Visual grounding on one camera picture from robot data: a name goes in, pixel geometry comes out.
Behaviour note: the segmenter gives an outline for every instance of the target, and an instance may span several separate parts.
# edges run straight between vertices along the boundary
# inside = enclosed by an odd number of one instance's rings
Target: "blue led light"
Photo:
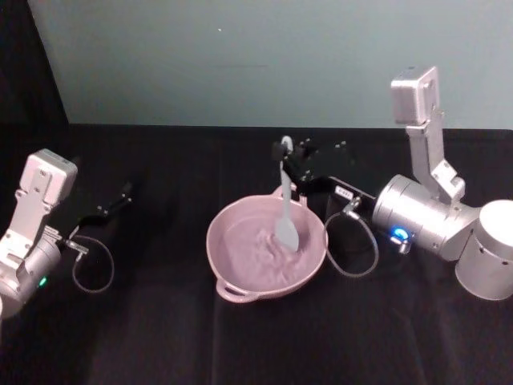
[[[400,239],[401,241],[405,241],[406,239],[408,239],[410,237],[408,232],[406,230],[402,229],[401,227],[393,228],[392,235],[394,237]]]

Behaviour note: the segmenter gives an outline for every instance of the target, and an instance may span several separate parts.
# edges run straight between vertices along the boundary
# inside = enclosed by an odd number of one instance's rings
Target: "cylindrical motor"
[[[513,294],[513,201],[484,205],[463,254],[456,277],[473,295],[489,300]]]
[[[446,261],[459,259],[478,209],[433,199],[421,184],[396,175],[379,195],[372,221],[391,236],[405,238]]]
[[[42,236],[25,260],[25,267],[17,274],[18,287],[8,279],[0,280],[3,318],[17,314],[38,288],[39,283],[59,262],[61,253],[54,239]]]

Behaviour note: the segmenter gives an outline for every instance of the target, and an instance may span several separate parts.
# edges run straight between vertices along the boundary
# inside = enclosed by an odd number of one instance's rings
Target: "light blue wall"
[[[30,0],[72,123],[393,127],[438,65],[446,126],[513,128],[513,2]]]

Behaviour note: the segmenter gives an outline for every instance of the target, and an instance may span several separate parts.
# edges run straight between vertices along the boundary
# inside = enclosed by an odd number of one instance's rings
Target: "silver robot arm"
[[[438,71],[409,68],[391,84],[394,117],[406,124],[414,176],[397,175],[380,193],[373,223],[408,253],[410,244],[446,261],[472,294],[490,300],[513,294],[513,201],[481,209],[460,202],[465,182],[444,158]]]
[[[14,215],[0,240],[0,319],[17,314],[59,262],[62,238],[46,223],[69,195],[77,171],[47,149],[28,157]]]

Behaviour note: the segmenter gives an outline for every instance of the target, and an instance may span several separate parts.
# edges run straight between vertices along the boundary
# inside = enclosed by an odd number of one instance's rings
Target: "bowl handle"
[[[296,191],[297,187],[296,187],[296,185],[294,183],[292,183],[290,185],[290,189],[292,191]],[[276,190],[274,190],[274,192],[271,195],[273,195],[275,197],[281,197],[281,194],[282,194],[281,190],[282,189],[281,189],[281,185],[280,185],[280,186],[278,186],[278,188]],[[308,208],[308,200],[306,199],[306,197],[303,197],[302,195],[300,195],[299,196],[299,203],[300,203],[301,206]]]
[[[217,280],[216,290],[223,299],[234,303],[253,302],[260,297],[257,293],[238,289],[221,279]]]

